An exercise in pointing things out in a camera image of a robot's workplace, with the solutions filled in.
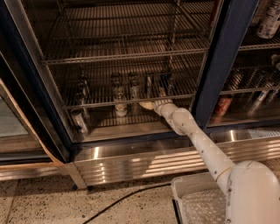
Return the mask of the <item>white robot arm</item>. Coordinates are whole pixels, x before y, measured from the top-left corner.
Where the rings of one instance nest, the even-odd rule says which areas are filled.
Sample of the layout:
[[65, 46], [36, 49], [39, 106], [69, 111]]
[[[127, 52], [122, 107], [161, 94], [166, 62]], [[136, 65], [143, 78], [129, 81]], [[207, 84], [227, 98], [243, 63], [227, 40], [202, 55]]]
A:
[[162, 116], [177, 134], [190, 138], [226, 196], [226, 224], [280, 224], [280, 182], [268, 166], [253, 160], [234, 163], [188, 109], [166, 97], [140, 101], [139, 105]]

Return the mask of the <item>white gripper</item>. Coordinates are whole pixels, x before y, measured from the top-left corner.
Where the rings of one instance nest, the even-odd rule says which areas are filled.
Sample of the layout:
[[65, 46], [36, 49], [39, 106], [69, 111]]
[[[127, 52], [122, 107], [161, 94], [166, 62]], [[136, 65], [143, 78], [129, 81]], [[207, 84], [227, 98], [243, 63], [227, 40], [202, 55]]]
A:
[[166, 106], [167, 104], [172, 103], [172, 100], [170, 99], [166, 99], [166, 92], [165, 89], [163, 87], [159, 88], [159, 97], [161, 100], [156, 100], [154, 101], [154, 103], [152, 101], [140, 101], [139, 105], [144, 108], [144, 109], [148, 109], [148, 110], [153, 110], [159, 115], [162, 115], [162, 108], [163, 106]]

